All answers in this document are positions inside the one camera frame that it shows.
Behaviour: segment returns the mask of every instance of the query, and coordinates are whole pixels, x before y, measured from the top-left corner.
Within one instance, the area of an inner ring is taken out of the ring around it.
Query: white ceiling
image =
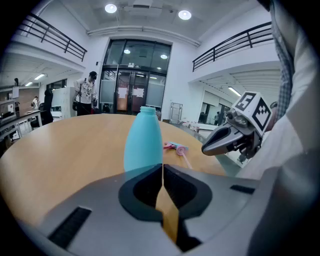
[[[61,0],[89,31],[116,26],[148,26],[178,33],[194,40],[211,26],[248,0]],[[133,15],[127,7],[152,3],[154,11]],[[117,11],[107,13],[106,4],[115,4]],[[179,11],[190,11],[192,17],[182,20]]]
[[[20,86],[24,86],[28,82],[33,82],[32,86],[37,86],[38,83],[45,83],[46,80],[58,77],[62,73],[73,74],[76,72],[68,67],[44,59],[5,53],[0,62],[0,88],[13,86],[15,78],[19,79]],[[45,74],[45,76],[35,80],[40,74]]]
[[[278,101],[281,83],[279,68],[225,73],[220,76],[200,80],[200,82],[228,95],[234,99],[233,102],[239,97],[228,87],[233,87],[240,94],[243,94],[245,91],[259,92],[269,105]]]

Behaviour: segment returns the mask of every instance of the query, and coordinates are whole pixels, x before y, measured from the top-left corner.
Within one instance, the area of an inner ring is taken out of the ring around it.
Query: bottle mouth
[[[156,109],[151,106],[142,106],[142,107],[140,107],[140,112],[148,113],[148,114],[152,115],[152,114],[156,113]]]

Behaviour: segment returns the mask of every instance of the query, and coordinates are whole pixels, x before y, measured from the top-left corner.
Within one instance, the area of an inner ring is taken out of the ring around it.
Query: round ceiling light
[[[182,10],[179,12],[179,18],[183,20],[189,20],[191,18],[191,13],[187,10]]]
[[[104,7],[104,9],[105,9],[105,11],[106,11],[107,13],[110,13],[110,14],[113,14],[113,13],[115,13],[115,12],[117,11],[117,7],[116,7],[114,4],[112,4],[112,3],[107,4],[107,5]]]

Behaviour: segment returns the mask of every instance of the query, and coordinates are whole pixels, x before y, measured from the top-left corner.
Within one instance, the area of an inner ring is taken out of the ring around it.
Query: black pants
[[[85,104],[78,102],[76,105],[76,115],[78,116],[84,116],[84,115],[90,115],[91,114],[91,103]]]

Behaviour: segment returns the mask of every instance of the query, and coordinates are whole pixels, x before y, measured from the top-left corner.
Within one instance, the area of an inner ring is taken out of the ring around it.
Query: plaid shirt
[[[270,3],[270,14],[272,20],[272,36],[274,38],[275,50],[281,63],[281,85],[279,90],[278,105],[274,122],[283,117],[291,99],[292,77],[295,72],[294,59],[288,52],[283,37],[280,33],[275,17],[275,6]]]

